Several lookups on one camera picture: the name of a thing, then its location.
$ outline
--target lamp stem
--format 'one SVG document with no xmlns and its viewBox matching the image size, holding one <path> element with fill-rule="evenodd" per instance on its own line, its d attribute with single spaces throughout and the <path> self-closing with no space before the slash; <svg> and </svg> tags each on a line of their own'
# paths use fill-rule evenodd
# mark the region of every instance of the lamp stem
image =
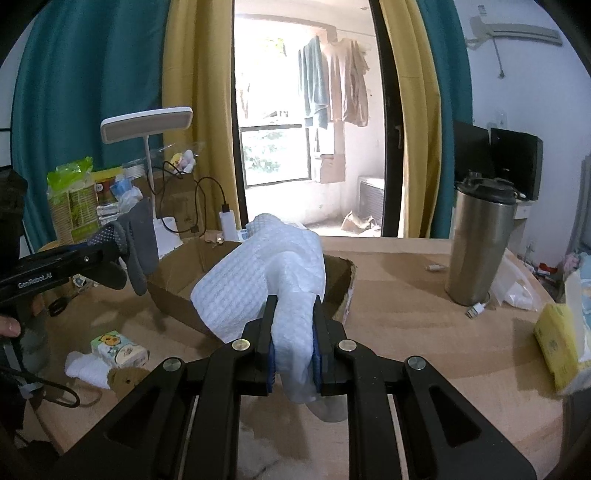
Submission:
<svg viewBox="0 0 591 480">
<path fill-rule="evenodd" d="M 152 195 L 152 214 L 154 215 L 154 220 L 156 220 L 156 197 L 154 196 L 156 188 L 154 187 L 154 173 L 152 172 L 152 157 L 150 157 L 148 135 L 144 135 L 144 148 L 146 150 L 146 160 L 148 161 L 148 179 L 150 181 L 150 193 Z"/>
</svg>

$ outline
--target curtain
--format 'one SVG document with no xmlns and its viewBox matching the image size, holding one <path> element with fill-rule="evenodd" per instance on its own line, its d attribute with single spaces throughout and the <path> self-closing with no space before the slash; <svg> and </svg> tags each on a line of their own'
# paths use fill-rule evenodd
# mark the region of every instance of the curtain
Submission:
<svg viewBox="0 0 591 480">
<path fill-rule="evenodd" d="M 432 238 L 449 238 L 454 204 L 453 121 L 472 124 L 472 79 L 460 18 L 453 0 L 417 0 L 441 94 L 441 176 Z"/>
<path fill-rule="evenodd" d="M 192 128 L 166 132 L 166 144 L 202 142 L 196 177 L 212 176 L 238 216 L 232 145 L 233 0 L 171 0 L 163 60 L 163 106 L 193 108 Z M 218 228 L 222 196 L 202 182 L 207 227 Z"/>
<path fill-rule="evenodd" d="M 441 104 L 416 0 L 380 0 L 394 52 L 404 118 L 404 236 L 427 237 L 441 167 Z"/>
<path fill-rule="evenodd" d="M 160 107 L 168 7 L 168 0 L 52 0 L 39 13 L 12 113 L 12 163 L 29 182 L 24 220 L 34 249 L 55 239 L 48 171 L 87 155 L 95 171 L 144 156 L 142 139 L 103 145 L 99 126 Z"/>
</svg>

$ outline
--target hanging shirt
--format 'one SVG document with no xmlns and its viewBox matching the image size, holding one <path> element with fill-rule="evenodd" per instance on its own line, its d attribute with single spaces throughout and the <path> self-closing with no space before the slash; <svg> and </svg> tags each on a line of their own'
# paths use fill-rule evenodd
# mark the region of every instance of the hanging shirt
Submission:
<svg viewBox="0 0 591 480">
<path fill-rule="evenodd" d="M 304 126 L 327 128 L 329 124 L 328 77 L 318 36 L 298 52 L 300 96 L 304 101 Z"/>
<path fill-rule="evenodd" d="M 363 76 L 369 70 L 356 40 L 344 38 L 324 48 L 326 57 L 330 118 L 367 127 L 368 93 Z"/>
</svg>

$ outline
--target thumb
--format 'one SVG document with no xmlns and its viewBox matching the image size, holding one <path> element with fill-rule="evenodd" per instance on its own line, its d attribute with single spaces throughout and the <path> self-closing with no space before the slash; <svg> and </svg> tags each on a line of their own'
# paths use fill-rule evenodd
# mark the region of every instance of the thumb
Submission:
<svg viewBox="0 0 591 480">
<path fill-rule="evenodd" d="M 0 336 L 15 338 L 21 334 L 21 325 L 10 317 L 0 316 Z"/>
</svg>

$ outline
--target blue gripper pad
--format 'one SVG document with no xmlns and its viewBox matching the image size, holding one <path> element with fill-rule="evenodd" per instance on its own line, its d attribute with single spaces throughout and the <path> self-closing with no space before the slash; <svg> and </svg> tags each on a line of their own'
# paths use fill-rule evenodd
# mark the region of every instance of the blue gripper pad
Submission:
<svg viewBox="0 0 591 480">
<path fill-rule="evenodd" d="M 275 345 L 273 345 L 273 341 L 271 341 L 271 344 L 269 346 L 269 376 L 267 378 L 267 391 L 269 393 L 273 391 L 276 371 L 277 369 L 275 368 Z"/>
<path fill-rule="evenodd" d="M 312 371 L 314 374 L 314 385 L 316 385 L 316 391 L 320 393 L 320 386 L 322 384 L 322 378 L 320 372 L 322 372 L 322 366 L 320 365 L 320 354 L 318 349 L 318 339 L 316 338 L 316 328 L 313 328 L 314 333 L 314 351 L 312 352 Z"/>
</svg>

